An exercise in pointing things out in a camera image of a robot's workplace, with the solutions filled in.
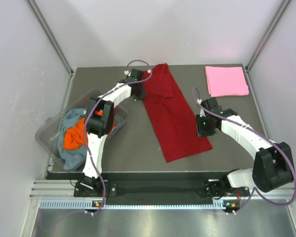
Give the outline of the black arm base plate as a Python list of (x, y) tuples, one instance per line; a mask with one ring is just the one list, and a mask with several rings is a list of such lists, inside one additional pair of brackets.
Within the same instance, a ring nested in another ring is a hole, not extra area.
[(125, 195), (163, 195), (192, 194), (200, 198), (247, 197), (248, 188), (228, 188), (219, 180), (107, 180), (94, 181), (91, 185), (76, 183), (75, 197), (100, 197), (106, 193), (108, 198)]

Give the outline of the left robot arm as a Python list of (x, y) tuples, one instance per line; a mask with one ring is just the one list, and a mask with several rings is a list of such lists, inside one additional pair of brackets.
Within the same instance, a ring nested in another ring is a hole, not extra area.
[(76, 191), (83, 197), (100, 197), (105, 194), (102, 173), (102, 157), (105, 142), (113, 130), (114, 109), (124, 100), (132, 97), (142, 100), (146, 93), (143, 89), (144, 72), (126, 70), (126, 78), (119, 81), (107, 93), (91, 97), (87, 107), (83, 139), (87, 153), (83, 168), (83, 178), (76, 183)]

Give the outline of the red t shirt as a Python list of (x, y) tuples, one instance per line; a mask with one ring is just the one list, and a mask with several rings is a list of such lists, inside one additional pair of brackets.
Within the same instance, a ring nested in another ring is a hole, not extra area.
[(212, 149), (206, 137), (197, 137), (195, 115), (167, 64), (153, 67), (144, 90), (144, 106), (166, 162)]

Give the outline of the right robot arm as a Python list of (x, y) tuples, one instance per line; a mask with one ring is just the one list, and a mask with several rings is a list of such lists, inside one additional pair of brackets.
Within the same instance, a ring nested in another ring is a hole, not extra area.
[(236, 169), (220, 183), (225, 195), (248, 187), (268, 193), (294, 181), (294, 163), (290, 146), (276, 143), (259, 134), (232, 109), (223, 110), (216, 98), (196, 100), (200, 112), (195, 116), (197, 135), (209, 137), (220, 131), (232, 138), (252, 157), (254, 165)]

